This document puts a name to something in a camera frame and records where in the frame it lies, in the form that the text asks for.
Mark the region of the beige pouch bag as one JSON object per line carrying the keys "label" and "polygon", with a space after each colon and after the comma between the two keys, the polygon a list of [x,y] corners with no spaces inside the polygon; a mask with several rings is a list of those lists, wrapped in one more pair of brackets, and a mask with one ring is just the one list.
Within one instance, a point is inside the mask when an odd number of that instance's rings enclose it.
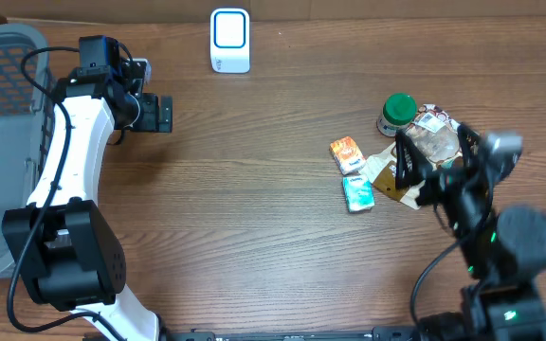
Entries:
{"label": "beige pouch bag", "polygon": [[[457,136],[458,127],[459,123],[442,108],[435,104],[424,104],[408,126],[407,135],[435,170],[449,169],[462,160]],[[389,198],[412,209],[419,209],[416,198],[423,184],[397,189],[396,163],[396,148],[392,142],[383,152],[369,156],[366,165],[358,173],[365,176],[374,188]]]}

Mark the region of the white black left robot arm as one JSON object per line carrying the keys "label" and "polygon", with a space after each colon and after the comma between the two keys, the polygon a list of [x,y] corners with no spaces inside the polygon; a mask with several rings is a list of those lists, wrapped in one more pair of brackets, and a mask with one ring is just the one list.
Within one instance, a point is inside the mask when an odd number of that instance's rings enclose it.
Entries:
{"label": "white black left robot arm", "polygon": [[80,63],[45,95],[53,131],[39,181],[22,208],[8,210],[2,233],[14,259],[10,287],[85,319],[101,340],[168,340],[164,320],[127,284],[120,241],[98,207],[104,151],[127,132],[173,129],[172,101],[148,93],[147,60],[114,38],[82,37]]}

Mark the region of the green lid jar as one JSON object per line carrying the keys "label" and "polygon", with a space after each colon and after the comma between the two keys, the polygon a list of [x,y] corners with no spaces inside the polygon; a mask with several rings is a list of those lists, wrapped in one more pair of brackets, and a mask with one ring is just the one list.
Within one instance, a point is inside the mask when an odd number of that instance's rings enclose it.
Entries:
{"label": "green lid jar", "polygon": [[417,113],[417,104],[414,98],[406,93],[390,95],[376,121],[379,132],[385,136],[394,137],[398,130],[409,126]]}

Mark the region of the green tissue packet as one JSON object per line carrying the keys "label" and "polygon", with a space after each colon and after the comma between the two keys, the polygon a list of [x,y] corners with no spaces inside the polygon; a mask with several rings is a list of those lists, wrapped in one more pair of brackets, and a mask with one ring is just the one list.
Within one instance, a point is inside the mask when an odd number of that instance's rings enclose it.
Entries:
{"label": "green tissue packet", "polygon": [[362,175],[346,176],[342,179],[347,208],[350,212],[368,210],[374,207],[372,184]]}

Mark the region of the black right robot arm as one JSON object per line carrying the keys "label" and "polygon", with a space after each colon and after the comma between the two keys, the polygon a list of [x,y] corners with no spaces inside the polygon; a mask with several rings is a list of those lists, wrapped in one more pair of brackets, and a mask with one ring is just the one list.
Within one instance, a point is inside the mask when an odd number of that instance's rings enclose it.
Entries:
{"label": "black right robot arm", "polygon": [[[398,188],[419,186],[419,206],[441,207],[454,243],[416,280],[409,301],[409,340],[546,340],[546,307],[536,278],[546,271],[546,211],[533,206],[493,208],[494,187],[517,165],[523,139],[515,132],[478,134],[462,124],[463,164],[434,168],[407,133],[395,137]],[[420,318],[423,280],[460,249],[475,284],[461,291],[461,310]]]}

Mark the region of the orange tissue packet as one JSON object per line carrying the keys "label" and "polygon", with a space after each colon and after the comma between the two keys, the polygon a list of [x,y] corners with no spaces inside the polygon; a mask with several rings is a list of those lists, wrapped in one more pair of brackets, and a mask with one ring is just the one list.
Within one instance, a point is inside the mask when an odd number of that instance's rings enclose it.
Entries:
{"label": "orange tissue packet", "polygon": [[332,142],[330,151],[343,175],[357,172],[366,165],[366,158],[350,136]]}

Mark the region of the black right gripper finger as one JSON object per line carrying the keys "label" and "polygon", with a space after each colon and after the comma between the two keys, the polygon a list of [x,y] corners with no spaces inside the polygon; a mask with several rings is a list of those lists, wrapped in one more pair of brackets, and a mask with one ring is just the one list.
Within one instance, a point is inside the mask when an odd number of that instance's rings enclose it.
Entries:
{"label": "black right gripper finger", "polygon": [[465,123],[461,123],[457,128],[457,137],[464,166],[469,169],[477,168],[480,165],[479,149],[482,141],[481,135]]}
{"label": "black right gripper finger", "polygon": [[432,165],[404,130],[395,135],[397,189],[419,185],[432,173]]}

